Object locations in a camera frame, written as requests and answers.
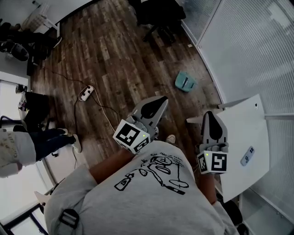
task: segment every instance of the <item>person in white shirt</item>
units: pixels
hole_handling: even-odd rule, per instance
[[[0,129],[0,178],[17,174],[23,166],[35,164],[66,145],[72,145],[80,153],[81,145],[77,135],[67,134],[67,129],[32,133]]]
[[[195,183],[175,136],[134,156],[122,149],[80,166],[53,191],[44,209],[50,235],[237,235],[217,201],[213,175]]]

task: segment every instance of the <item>wooden floor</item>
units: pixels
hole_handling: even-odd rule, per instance
[[[200,141],[200,128],[186,125],[185,119],[215,108],[219,103],[217,92],[197,50],[188,47],[191,42],[183,29],[175,35],[172,45],[157,32],[150,42],[143,42],[148,30],[147,26],[136,25],[127,0],[100,0],[61,23],[63,41],[43,66],[93,85],[103,105],[115,109],[120,118],[126,118],[142,99],[167,96],[169,107],[159,126],[160,138],[175,134],[177,145],[194,165],[194,145]],[[51,96],[51,117],[58,127],[74,133],[74,103],[84,85],[66,81],[48,69],[35,70],[32,90]],[[189,93],[175,88],[180,70],[195,77],[198,87]],[[115,113],[109,109],[105,112],[117,127]],[[78,159],[84,156],[90,166],[119,149],[102,109],[92,97],[86,102],[78,101],[76,118],[83,147]]]

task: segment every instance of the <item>forearm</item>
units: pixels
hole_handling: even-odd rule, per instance
[[[215,192],[215,177],[212,174],[201,174],[199,176],[198,188],[210,202],[214,204],[217,201]]]
[[[106,180],[109,176],[120,170],[128,164],[135,155],[126,149],[121,149],[113,154],[103,162],[93,166],[89,169],[90,174],[93,176],[97,184]]]

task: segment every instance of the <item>blue remote control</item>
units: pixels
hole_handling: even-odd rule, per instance
[[[250,146],[250,148],[245,153],[244,157],[241,159],[242,166],[246,166],[249,160],[252,158],[253,154],[255,153],[255,149]]]

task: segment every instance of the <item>black buckle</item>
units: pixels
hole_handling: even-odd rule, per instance
[[[79,215],[73,209],[65,209],[59,217],[59,221],[76,229],[79,222]]]

